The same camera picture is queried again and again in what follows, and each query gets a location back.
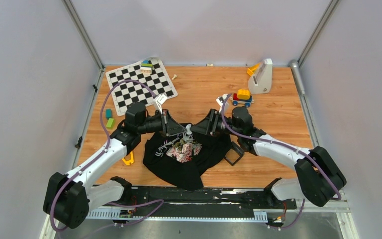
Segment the black printed t-shirt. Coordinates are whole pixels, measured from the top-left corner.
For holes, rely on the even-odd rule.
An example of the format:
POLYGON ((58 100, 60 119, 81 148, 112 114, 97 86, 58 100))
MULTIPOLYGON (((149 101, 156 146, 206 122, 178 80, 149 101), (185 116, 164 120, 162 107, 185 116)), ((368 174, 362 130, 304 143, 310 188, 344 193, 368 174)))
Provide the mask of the black printed t-shirt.
POLYGON ((193 133, 163 136, 156 132, 145 143, 143 164, 158 178, 187 191, 204 187, 201 175, 223 160, 232 147, 230 135, 193 133))

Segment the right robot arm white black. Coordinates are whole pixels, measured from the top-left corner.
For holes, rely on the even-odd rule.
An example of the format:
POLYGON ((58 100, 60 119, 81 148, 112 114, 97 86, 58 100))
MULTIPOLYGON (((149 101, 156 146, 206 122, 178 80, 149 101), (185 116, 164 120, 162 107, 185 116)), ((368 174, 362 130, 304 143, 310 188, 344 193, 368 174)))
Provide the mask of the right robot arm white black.
POLYGON ((231 117, 211 109, 203 120, 191 126, 191 131, 209 136, 233 134, 245 152, 272 159, 295 171, 296 178, 279 178, 268 186, 264 201, 271 208, 287 199, 306 199, 323 207, 330 200, 340 200, 339 191, 347 184, 325 148, 296 147, 273 138, 254 126, 246 107, 235 107, 231 117))

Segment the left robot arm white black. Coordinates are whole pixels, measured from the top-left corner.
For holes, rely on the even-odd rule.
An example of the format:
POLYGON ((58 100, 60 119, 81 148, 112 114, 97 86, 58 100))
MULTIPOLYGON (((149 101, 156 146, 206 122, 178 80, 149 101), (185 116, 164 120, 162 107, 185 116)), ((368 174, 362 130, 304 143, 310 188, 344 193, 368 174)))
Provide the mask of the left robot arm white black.
POLYGON ((121 206, 128 205, 132 201, 131 183, 118 176, 98 186, 95 183, 116 162, 133 151, 143 134, 154 132, 163 136, 191 133, 189 126, 176 122, 168 110, 156 110, 153 116, 149 116, 143 103, 131 104, 124 121, 98 152, 69 172, 56 172, 50 177, 43 211, 74 229, 90 211, 100 206, 115 201, 121 206))

